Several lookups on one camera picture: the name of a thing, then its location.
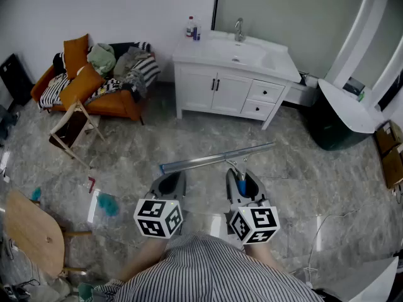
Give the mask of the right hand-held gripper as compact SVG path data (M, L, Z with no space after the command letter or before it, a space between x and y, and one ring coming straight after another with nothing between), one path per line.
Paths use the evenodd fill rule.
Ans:
M269 242L280 229L275 206L272 206L261 180L249 169L246 170L246 192L242 198L239 178L232 168L225 176L227 200L230 210L225 213L227 233L241 244Z

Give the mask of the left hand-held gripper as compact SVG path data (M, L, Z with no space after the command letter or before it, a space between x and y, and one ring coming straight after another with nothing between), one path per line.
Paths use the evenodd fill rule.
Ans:
M181 235L186 196L186 173L173 172L156 179L150 191L140 198L133 218L145 237L171 238Z

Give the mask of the blue-handled metal squeegee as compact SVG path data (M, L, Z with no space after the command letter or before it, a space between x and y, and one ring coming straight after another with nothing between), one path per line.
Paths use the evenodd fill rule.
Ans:
M206 165L226 162L230 164L237 171L236 175L237 175L237 184L239 185L239 192L241 195L246 195L247 158L252 154L258 154L269 151L275 146L276 144L274 142L270 142L253 147L233 150L230 152L224 152L221 154L210 155L198 159L182 160L167 164L161 164L159 167L163 174L168 174L173 172L181 172L190 169L196 169Z

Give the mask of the person's left forearm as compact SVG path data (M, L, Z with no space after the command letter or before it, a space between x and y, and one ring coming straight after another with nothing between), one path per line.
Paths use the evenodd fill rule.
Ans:
M122 282L128 282L142 271L158 263L164 254L169 239L149 237L138 254L128 262L117 275L116 279Z

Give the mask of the teal cloth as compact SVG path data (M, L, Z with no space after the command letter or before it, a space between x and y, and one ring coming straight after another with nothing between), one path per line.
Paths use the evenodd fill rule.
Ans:
M119 205L116 198L107 193L99 193L96 209L107 217L115 217L119 214Z

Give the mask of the person's striped shirt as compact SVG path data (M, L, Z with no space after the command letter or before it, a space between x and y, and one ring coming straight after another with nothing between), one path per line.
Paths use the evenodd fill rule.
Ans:
M128 282L116 278L93 289L102 302L322 302L290 274L262 269L244 249L206 233L180 236L160 261Z

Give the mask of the black white zigzag blanket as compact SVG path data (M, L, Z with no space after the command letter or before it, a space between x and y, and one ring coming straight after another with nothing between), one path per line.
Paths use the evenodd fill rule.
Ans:
M149 87L152 81L157 77L157 75L161 72L159 66L151 54L151 45L147 42L131 42L131 43L115 43L111 44L112 48L115 52L116 61L128 51L129 47L140 48L146 52L149 52L150 55L147 59L140 61L133 68L138 69L144 75L144 80L146 86ZM85 104L89 104L93 102L95 99L98 99L104 95L115 93L122 91L121 83L122 81L118 81L113 77L113 69L107 74L106 77L103 77L105 83L99 87L85 102Z

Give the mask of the white-topped dark green stand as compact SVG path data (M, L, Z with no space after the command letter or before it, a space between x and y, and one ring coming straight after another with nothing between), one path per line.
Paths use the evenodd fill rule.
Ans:
M317 84L319 94L308 110L307 128L321 149L345 150L374 134L375 123L360 102L324 79Z

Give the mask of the grey-beige garment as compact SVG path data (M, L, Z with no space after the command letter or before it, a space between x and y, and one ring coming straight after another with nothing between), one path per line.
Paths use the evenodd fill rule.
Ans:
M117 60L113 69L113 77L118 81L122 81L135 65L147 59L149 55L149 52L140 48L129 47L128 51Z

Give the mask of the orange cushion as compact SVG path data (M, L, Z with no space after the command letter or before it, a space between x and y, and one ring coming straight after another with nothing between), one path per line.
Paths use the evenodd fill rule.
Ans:
M89 35L85 34L75 40L64 41L64 60L68 80L74 79L78 70L88 62L88 39Z
M76 101L82 104L105 83L92 64L86 64L71 83L60 93L60 100L65 110L68 110Z

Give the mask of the pale green blanket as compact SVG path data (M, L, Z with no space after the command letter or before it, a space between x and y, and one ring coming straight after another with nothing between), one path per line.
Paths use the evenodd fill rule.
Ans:
M116 65L114 49L105 43L97 43L92 46L87 60L102 77L106 77Z

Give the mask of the cardboard box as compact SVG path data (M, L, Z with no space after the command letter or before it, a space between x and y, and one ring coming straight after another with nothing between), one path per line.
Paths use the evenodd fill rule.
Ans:
M403 143L403 131L394 121L386 121L376 132L375 139L381 156Z
M403 143L394 147L382 159L382 165L388 189L403 182Z

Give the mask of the black white striped cushion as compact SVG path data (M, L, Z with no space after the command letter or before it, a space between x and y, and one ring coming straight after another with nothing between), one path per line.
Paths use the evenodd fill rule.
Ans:
M66 73L59 74L52 78L47 88L40 96L38 108L43 110L50 109L57 105L62 105L60 93L70 84L70 82L71 81L68 80Z

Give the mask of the chrome faucet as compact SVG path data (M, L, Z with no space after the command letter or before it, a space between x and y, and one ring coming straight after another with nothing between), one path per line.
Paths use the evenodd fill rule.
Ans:
M246 39L242 31L243 21L243 18L238 18L235 23L236 32L234 34L234 39L236 42L243 42Z

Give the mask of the white board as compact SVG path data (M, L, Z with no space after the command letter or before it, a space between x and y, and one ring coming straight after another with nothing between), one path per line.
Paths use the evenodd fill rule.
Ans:
M386 302L392 289L398 257L364 263L345 280L342 302Z

